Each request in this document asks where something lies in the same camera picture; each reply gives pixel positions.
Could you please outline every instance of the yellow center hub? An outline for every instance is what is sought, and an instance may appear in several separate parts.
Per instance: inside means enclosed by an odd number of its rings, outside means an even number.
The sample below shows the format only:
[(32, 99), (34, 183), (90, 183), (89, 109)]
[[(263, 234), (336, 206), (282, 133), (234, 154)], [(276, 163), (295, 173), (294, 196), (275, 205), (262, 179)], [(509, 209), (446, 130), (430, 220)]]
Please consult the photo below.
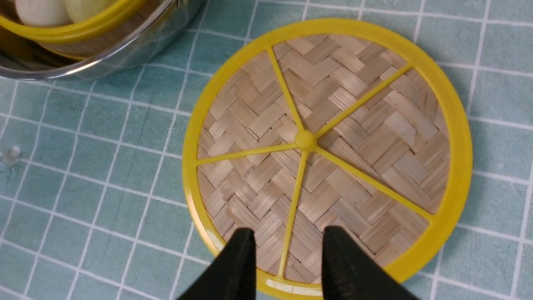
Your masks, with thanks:
[(317, 148), (317, 139), (314, 138), (313, 133), (309, 130), (298, 132), (294, 137), (294, 142), (303, 151), (311, 152)]

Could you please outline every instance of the yellow plastic frame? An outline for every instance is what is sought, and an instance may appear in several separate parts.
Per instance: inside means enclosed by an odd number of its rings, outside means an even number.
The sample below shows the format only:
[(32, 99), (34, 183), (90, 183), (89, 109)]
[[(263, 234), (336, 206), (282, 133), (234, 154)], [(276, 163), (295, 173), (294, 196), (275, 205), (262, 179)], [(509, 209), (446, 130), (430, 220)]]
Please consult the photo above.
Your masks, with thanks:
[(117, 0), (106, 10), (89, 19), (61, 27), (36, 28), (15, 23), (0, 15), (0, 26), (41, 43), (71, 43), (99, 36), (124, 23), (137, 12), (147, 0)]
[[(314, 134), (315, 139), (313, 140), (313, 137), (309, 137), (306, 133), (303, 133), (305, 132), (303, 124), (297, 114), (296, 107), (290, 97), (290, 93), (276, 59), (273, 56), (272, 47), (292, 38), (314, 34), (352, 35), (370, 40), (381, 44), (402, 56), (407, 61), (407, 66), (396, 72), (392, 77), (385, 80), (379, 86), (375, 87), (354, 105), (345, 110), (341, 115), (326, 124)], [(278, 81), (287, 98), (291, 112), (295, 116), (296, 125), (300, 129), (300, 132), (295, 138), (295, 142), (286, 145), (229, 153), (202, 160), (197, 159), (201, 128), (215, 96), (232, 74), (234, 74), (244, 63), (265, 50), (269, 53), (270, 59), (273, 62), (274, 71), (278, 76)], [(316, 146), (316, 138), (325, 134), (329, 129), (334, 127), (336, 123), (350, 115), (365, 101), (377, 94), (379, 90), (389, 85), (392, 81), (411, 68), (416, 69), (433, 89), (441, 106), (449, 132), (451, 153), (448, 185), (441, 206), (435, 215), (422, 210), (403, 196), (373, 180), (368, 175), (338, 159), (333, 154)], [(302, 150), (302, 158), (296, 179), (297, 187), (295, 188), (293, 199), (298, 199), (300, 194), (300, 188), (298, 188), (298, 185), (301, 186), (305, 161), (307, 160), (309, 153), (316, 151), (325, 158), (338, 164), (346, 171), (366, 180), (429, 221), (429, 226), (420, 239), (407, 252), (384, 268), (387, 273), (398, 282), (404, 282), (431, 260), (452, 233), (461, 216), (461, 212), (463, 211), (472, 176), (473, 155), (469, 125), (461, 101), (444, 72), (424, 51), (402, 36), (382, 27), (361, 21), (346, 19), (317, 19), (294, 23), (271, 31), (252, 41), (231, 57), (213, 76), (198, 100), (192, 113), (187, 133), (185, 134), (183, 149), (183, 189), (192, 220), (194, 221), (200, 236), (214, 255), (220, 253), (225, 245), (225, 241), (218, 233), (205, 209), (198, 185), (197, 167), (205, 163), (213, 163), (253, 154), (284, 151), (294, 148)], [(292, 231), (296, 209), (297, 201), (293, 200), (289, 211), (287, 233), (291, 233)], [(287, 258), (289, 241), (290, 235), (286, 234), (279, 274), (284, 274), (284, 261), (286, 261)], [(270, 275), (260, 269), (257, 269), (257, 287), (258, 290), (266, 294), (282, 299), (319, 299), (322, 297), (320, 285), (286, 280), (283, 276)]]

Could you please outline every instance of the woven bamboo mat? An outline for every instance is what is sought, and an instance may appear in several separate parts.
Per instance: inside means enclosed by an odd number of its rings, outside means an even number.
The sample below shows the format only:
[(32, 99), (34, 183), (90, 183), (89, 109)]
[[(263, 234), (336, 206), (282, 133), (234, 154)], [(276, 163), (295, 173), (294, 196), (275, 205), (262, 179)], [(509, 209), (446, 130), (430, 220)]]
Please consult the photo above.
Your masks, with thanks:
[[(306, 129), (315, 133), (406, 62), (381, 45), (343, 35), (312, 35), (276, 45), (278, 65)], [(198, 158), (289, 144), (298, 133), (267, 52), (243, 65), (214, 100)], [(435, 213), (446, 189), (449, 144), (439, 104), (411, 69), (318, 140), (318, 145)], [(206, 209), (228, 240), (255, 231), (257, 267), (278, 274), (301, 151), (203, 164)], [(322, 232), (343, 226), (385, 266), (409, 249), (426, 219), (330, 160), (312, 153), (298, 200), (284, 277), (320, 283)]]

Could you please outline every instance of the yellow plastic spoke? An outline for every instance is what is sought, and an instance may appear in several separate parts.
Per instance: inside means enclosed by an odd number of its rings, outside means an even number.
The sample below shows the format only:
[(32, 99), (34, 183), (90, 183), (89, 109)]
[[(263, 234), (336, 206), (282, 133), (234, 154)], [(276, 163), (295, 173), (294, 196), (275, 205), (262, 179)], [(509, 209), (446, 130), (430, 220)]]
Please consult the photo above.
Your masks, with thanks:
[(282, 144), (282, 145), (276, 145), (276, 146), (268, 146), (268, 147), (263, 147), (263, 148), (244, 150), (241, 152), (226, 153), (226, 154), (219, 155), (219, 156), (213, 156), (213, 157), (208, 157), (205, 159), (197, 160), (196, 165), (238, 159), (241, 157), (256, 155), (256, 154), (280, 152), (280, 151), (291, 150), (295, 148), (296, 148), (296, 144), (290, 143), (290, 144)]
[(285, 99), (287, 99), (287, 105), (289, 106), (290, 112), (293, 115), (294, 122), (296, 123), (296, 126), (298, 127), (299, 130), (304, 130), (305, 128), (303, 126), (302, 119), (300, 118), (300, 115), (298, 114), (298, 109), (296, 109), (296, 104), (294, 103), (293, 97), (290, 96), (289, 88), (287, 87), (287, 83), (285, 82), (283, 73), (281, 72), (281, 69), (279, 68), (278, 60), (276, 59), (274, 50), (271, 47), (269, 47), (266, 49), (266, 51), (268, 52), (268, 56), (270, 57), (270, 62), (272, 63), (274, 72), (276, 72), (276, 76), (278, 77), (279, 85), (281, 86), (283, 95), (285, 96)]
[(283, 279), (285, 274), (285, 265), (289, 256), (290, 238), (293, 235), (294, 219), (296, 218), (296, 210), (298, 209), (298, 201), (300, 199), (300, 192), (302, 190), (303, 175), (305, 173), (305, 164), (309, 152), (302, 151), (302, 158), (298, 166), (298, 174), (296, 175), (296, 184), (294, 185), (293, 199), (290, 202), (289, 216), (287, 220), (287, 229), (285, 230), (285, 239), (283, 240), (283, 248), (281, 249), (281, 259), (279, 262), (278, 278)]
[(399, 69), (396, 73), (394, 73), (391, 77), (385, 79), (382, 83), (377, 85), (375, 88), (370, 90), (368, 93), (366, 93), (359, 101), (356, 101), (354, 104), (349, 106), (347, 109), (345, 109), (342, 113), (340, 113), (338, 116), (333, 118), (329, 123), (324, 125), (315, 135), (315, 138), (320, 138), (321, 136), (325, 135), (330, 129), (337, 126), (344, 118), (351, 115), (353, 112), (356, 111), (361, 105), (365, 104), (368, 100), (372, 99), (373, 96), (377, 95), (381, 90), (386, 88), (389, 84), (391, 84), (393, 81), (398, 79), (401, 75), (403, 75), (405, 72), (409, 71), (413, 66), (411, 64), (407, 64), (401, 69)]
[(393, 198), (398, 203), (400, 203), (403, 206), (409, 208), (410, 210), (416, 212), (417, 214), (421, 215), (423, 218), (425, 218), (427, 220), (432, 220), (433, 219), (433, 215), (430, 214), (429, 212), (427, 212), (424, 209), (420, 208), (416, 204), (414, 204), (411, 201), (407, 200), (407, 198), (405, 198), (404, 196), (402, 196), (402, 195), (398, 194), (397, 192), (391, 190), (390, 188), (386, 187), (385, 185), (383, 185), (382, 183), (378, 182), (374, 178), (368, 176), (364, 172), (358, 170), (357, 168), (352, 167), (351, 165), (349, 165), (348, 163), (344, 162), (343, 160), (341, 160), (337, 156), (331, 154), (330, 152), (327, 152), (326, 150), (324, 150), (322, 148), (318, 148), (317, 149), (317, 153), (322, 155), (323, 157), (325, 157), (329, 161), (333, 162), (337, 166), (343, 168), (344, 170), (346, 170), (346, 171), (352, 173), (353, 175), (361, 178), (362, 180), (370, 183), (372, 186), (374, 186), (379, 191), (383, 192), (385, 195)]

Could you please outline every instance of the yellow steamer basket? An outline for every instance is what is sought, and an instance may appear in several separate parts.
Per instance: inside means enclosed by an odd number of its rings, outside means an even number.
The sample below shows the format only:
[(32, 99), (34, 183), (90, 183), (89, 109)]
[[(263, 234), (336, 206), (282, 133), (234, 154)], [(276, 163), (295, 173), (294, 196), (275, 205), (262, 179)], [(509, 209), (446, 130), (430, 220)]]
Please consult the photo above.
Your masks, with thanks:
[(56, 54), (83, 60), (123, 40), (146, 21), (161, 2), (117, 0), (106, 10), (83, 22), (51, 28), (22, 25), (14, 5), (8, 3), (0, 6), (0, 26)]
[(258, 290), (318, 300), (326, 226), (398, 282), (437, 254), (467, 199), (471, 145), (459, 96), (420, 48), (315, 19), (255, 39), (213, 76), (185, 135), (183, 189), (213, 254), (249, 227)]

